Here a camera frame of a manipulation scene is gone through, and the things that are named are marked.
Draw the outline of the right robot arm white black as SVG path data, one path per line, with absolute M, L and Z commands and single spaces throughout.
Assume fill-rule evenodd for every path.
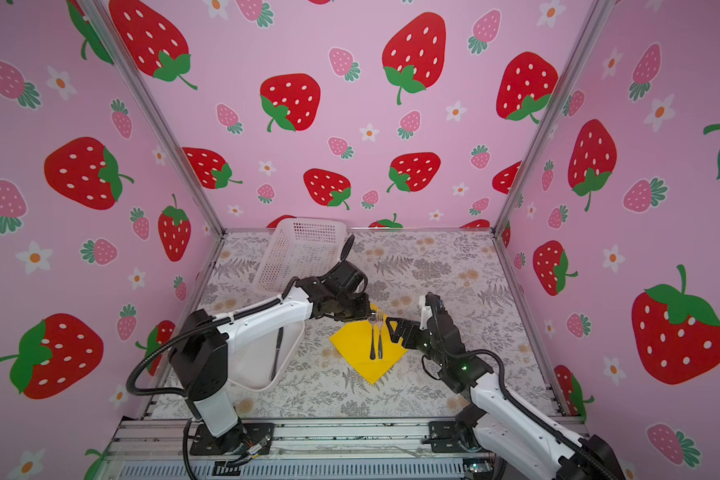
M 420 304 L 419 320 L 388 317 L 385 326 L 393 344 L 421 352 L 440 367 L 435 377 L 468 399 L 470 406 L 457 418 L 465 439 L 529 479 L 624 477 L 607 442 L 581 436 L 513 393 L 495 352 L 468 350 L 438 295 L 429 292 Z

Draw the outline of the metal knife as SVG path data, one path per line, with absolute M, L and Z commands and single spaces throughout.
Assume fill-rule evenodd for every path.
M 279 355 L 281 351 L 281 345 L 284 337 L 284 327 L 280 327 L 277 332 L 276 337 L 276 343 L 275 343 L 275 351 L 274 351 L 274 357 L 273 357 L 273 364 L 270 371 L 270 381 L 274 381 L 277 372 L 278 372 L 278 361 L 279 361 Z

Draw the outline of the yellow paper napkin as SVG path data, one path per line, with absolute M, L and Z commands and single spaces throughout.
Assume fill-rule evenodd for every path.
M 376 322 L 383 321 L 386 316 L 375 304 L 371 305 L 376 312 Z M 344 360 L 369 384 L 375 384 L 405 355 L 406 350 L 399 344 L 393 343 L 387 326 L 383 323 L 383 360 L 371 361 L 370 352 L 370 324 L 368 320 L 345 324 L 338 332 L 330 337 L 330 341 Z M 375 346 L 377 353 L 377 325 L 375 326 Z

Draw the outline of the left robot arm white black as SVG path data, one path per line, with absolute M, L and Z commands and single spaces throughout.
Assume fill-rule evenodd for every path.
M 342 260 L 327 273 L 294 277 L 284 291 L 266 301 L 231 313 L 211 316 L 193 312 L 185 322 L 169 363 L 180 382 L 180 395 L 195 419 L 215 439 L 239 436 L 242 423 L 225 393 L 230 359 L 266 336 L 310 319 L 365 321 L 375 312 L 365 287 L 367 276 Z

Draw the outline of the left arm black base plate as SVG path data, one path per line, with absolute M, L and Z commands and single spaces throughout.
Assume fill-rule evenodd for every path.
M 275 424 L 243 422 L 220 437 L 214 437 L 205 423 L 191 436 L 189 453 L 194 456 L 267 455 L 274 437 Z

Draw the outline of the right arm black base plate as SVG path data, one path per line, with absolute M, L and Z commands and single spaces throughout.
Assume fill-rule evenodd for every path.
M 485 452 L 471 428 L 456 420 L 440 420 L 428 423 L 428 434 L 421 441 L 435 453 L 481 453 Z

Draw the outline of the white plastic perforated basket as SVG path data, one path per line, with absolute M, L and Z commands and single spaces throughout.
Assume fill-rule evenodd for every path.
M 347 238 L 344 223 L 287 218 L 278 223 L 252 281 L 253 289 L 281 293 L 292 277 L 319 276 L 339 262 Z

